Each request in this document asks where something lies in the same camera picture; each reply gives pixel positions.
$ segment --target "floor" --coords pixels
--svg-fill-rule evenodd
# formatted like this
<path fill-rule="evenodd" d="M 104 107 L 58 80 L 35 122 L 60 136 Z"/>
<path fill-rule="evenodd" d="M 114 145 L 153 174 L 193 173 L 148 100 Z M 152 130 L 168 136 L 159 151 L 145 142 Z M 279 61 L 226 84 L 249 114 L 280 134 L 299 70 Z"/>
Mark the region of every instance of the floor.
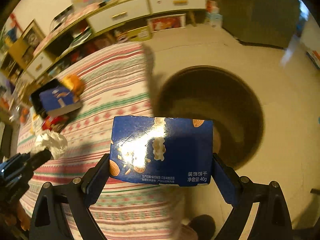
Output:
<path fill-rule="evenodd" d="M 211 65 L 242 78 L 262 105 L 265 127 L 254 157 L 236 172 L 253 182 L 279 182 L 294 228 L 312 226 L 320 215 L 320 71 L 293 39 L 291 51 L 243 46 L 223 29 L 187 26 L 154 33 L 144 42 L 154 54 L 156 91 L 177 71 Z M 223 201 L 214 182 L 186 189 L 186 216 L 211 215 L 217 232 L 231 206 Z M 254 205 L 242 234 L 246 239 L 258 205 Z"/>
<path fill-rule="evenodd" d="M 19 131 L 20 131 L 20 125 L 18 123 L 13 122 L 10 157 L 13 157 L 14 155 L 17 154 Z"/>

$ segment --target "screw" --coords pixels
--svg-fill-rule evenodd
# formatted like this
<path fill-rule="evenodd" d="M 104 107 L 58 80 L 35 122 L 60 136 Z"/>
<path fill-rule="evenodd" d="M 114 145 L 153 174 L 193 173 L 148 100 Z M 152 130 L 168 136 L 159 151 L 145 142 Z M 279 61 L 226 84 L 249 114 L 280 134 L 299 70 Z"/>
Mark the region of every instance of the screw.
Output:
<path fill-rule="evenodd" d="M 240 178 L 240 180 L 241 180 L 243 183 L 248 183 L 248 182 L 249 182 L 249 178 L 246 177 L 246 176 L 242 176 L 242 177 Z"/>
<path fill-rule="evenodd" d="M 76 177 L 76 178 L 74 178 L 74 179 L 72 180 L 72 182 L 73 182 L 74 184 L 78 184 L 80 181 L 81 181 L 81 178 L 79 178 L 79 177 Z"/>
<path fill-rule="evenodd" d="M 276 182 L 276 181 L 272 181 L 272 182 L 271 182 L 271 185 L 274 186 L 274 187 L 279 187 L 279 183 Z"/>
<path fill-rule="evenodd" d="M 51 183 L 50 183 L 50 182 L 46 182 L 46 183 L 43 184 L 43 187 L 44 187 L 44 188 L 48 188 L 48 187 L 50 187 L 50 186 L 51 186 Z"/>

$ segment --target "crumpled paper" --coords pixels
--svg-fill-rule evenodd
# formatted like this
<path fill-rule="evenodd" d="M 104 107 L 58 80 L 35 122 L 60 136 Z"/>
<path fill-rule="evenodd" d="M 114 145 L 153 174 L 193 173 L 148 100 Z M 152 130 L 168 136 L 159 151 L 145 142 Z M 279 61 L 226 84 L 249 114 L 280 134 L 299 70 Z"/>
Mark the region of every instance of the crumpled paper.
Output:
<path fill-rule="evenodd" d="M 51 152 L 53 159 L 57 160 L 67 151 L 67 147 L 68 141 L 62 134 L 44 130 L 37 136 L 30 153 L 33 155 L 47 148 Z"/>

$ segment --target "drawer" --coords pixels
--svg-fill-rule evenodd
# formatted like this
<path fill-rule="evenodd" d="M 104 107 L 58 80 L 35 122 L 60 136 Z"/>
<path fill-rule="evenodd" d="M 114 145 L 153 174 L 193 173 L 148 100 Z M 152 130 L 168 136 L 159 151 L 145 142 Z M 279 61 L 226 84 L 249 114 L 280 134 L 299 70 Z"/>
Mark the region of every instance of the drawer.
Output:
<path fill-rule="evenodd" d="M 152 13 L 185 9 L 205 9 L 206 0 L 150 0 Z"/>
<path fill-rule="evenodd" d="M 27 71 L 23 72 L 20 76 L 20 80 L 23 80 L 25 83 L 32 83 L 34 81 L 34 78 L 28 74 Z"/>
<path fill-rule="evenodd" d="M 147 0 L 131 0 L 110 7 L 88 18 L 97 33 L 118 23 L 150 14 Z"/>
<path fill-rule="evenodd" d="M 52 60 L 46 55 L 46 53 L 41 52 L 27 68 L 27 71 L 37 79 L 47 70 L 47 68 L 50 67 L 52 63 Z"/>

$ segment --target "orange object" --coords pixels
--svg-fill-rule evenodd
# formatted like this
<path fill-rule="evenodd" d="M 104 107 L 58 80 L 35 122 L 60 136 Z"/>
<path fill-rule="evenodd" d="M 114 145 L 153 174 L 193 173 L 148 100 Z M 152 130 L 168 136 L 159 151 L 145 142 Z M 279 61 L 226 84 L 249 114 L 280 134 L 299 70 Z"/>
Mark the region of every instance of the orange object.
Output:
<path fill-rule="evenodd" d="M 320 60 L 320 55 L 319 55 L 319 53 L 318 53 L 316 50 L 313 50 L 312 52 L 313 52 L 313 54 L 315 54 L 315 56 Z"/>
<path fill-rule="evenodd" d="M 26 123 L 27 119 L 24 115 L 20 116 L 20 123 Z"/>
<path fill-rule="evenodd" d="M 1 97 L 0 106 L 1 106 L 2 108 L 4 108 L 5 110 L 9 110 L 9 104 L 8 104 L 8 102 L 7 102 L 4 98 L 2 98 L 2 97 Z"/>
<path fill-rule="evenodd" d="M 22 114 L 23 114 L 23 115 L 29 114 L 29 109 L 24 107 L 24 108 L 22 109 Z"/>
<path fill-rule="evenodd" d="M 62 84 L 76 96 L 81 95 L 84 91 L 84 82 L 75 74 L 71 74 L 63 78 Z"/>

